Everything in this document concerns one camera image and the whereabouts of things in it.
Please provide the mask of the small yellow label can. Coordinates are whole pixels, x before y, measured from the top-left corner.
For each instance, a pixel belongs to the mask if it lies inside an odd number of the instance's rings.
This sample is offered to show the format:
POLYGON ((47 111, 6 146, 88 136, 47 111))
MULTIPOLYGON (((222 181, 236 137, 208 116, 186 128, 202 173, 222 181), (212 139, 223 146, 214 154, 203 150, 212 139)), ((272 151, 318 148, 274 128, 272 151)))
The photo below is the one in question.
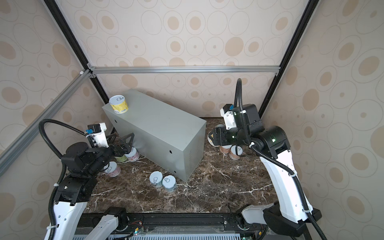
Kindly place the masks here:
POLYGON ((217 139, 217 134, 216 134, 216 130, 215 129, 211 130, 208 133, 207 139, 208 139, 208 142, 212 146, 214 146, 214 147, 219 147, 220 146, 220 141, 217 139))

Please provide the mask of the tall yellow label can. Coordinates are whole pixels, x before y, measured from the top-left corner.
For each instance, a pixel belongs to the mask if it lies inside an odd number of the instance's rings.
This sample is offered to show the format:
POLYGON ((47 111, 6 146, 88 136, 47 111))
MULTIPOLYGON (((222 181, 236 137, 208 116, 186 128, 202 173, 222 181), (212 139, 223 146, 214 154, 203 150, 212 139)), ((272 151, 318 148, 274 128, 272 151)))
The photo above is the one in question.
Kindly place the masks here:
POLYGON ((123 114, 129 110, 126 98, 123 95, 115 95, 111 97, 109 103, 116 114, 123 114))

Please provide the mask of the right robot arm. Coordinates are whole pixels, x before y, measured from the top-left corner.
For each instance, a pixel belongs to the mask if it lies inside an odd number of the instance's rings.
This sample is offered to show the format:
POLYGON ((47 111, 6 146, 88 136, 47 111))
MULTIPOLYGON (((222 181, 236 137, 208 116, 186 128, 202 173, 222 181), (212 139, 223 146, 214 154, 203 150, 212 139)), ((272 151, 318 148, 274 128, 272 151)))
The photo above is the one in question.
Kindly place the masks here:
POLYGON ((257 107, 243 103, 242 80, 238 79, 233 104, 221 109, 223 125, 215 126, 207 136, 214 147, 228 147, 238 158, 245 157, 243 147, 256 153, 264 164, 276 191, 278 201, 269 205, 248 205, 231 214, 242 231, 260 227, 255 234, 261 240, 271 230, 295 240, 311 239, 307 224, 312 224, 319 237, 327 237, 318 224, 321 211, 307 199, 294 167, 291 145, 284 130, 278 126, 264 128, 257 107))

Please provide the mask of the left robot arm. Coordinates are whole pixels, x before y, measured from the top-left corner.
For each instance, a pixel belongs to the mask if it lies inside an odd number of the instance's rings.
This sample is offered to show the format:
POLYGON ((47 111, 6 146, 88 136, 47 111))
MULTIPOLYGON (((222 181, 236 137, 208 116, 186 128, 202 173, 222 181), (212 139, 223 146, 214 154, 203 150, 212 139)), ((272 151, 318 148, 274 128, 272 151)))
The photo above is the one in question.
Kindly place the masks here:
POLYGON ((81 131, 63 122, 44 119, 39 122, 39 133, 48 147, 62 163, 62 172, 54 184, 48 205, 50 225, 47 227, 47 240, 71 240, 80 218, 98 183, 99 173, 107 171, 116 157, 124 157, 133 150, 134 133, 120 137, 105 134, 105 123, 89 125, 81 131), (56 124, 70 129, 87 138, 69 146, 65 154, 56 148, 49 139, 45 125, 56 124))

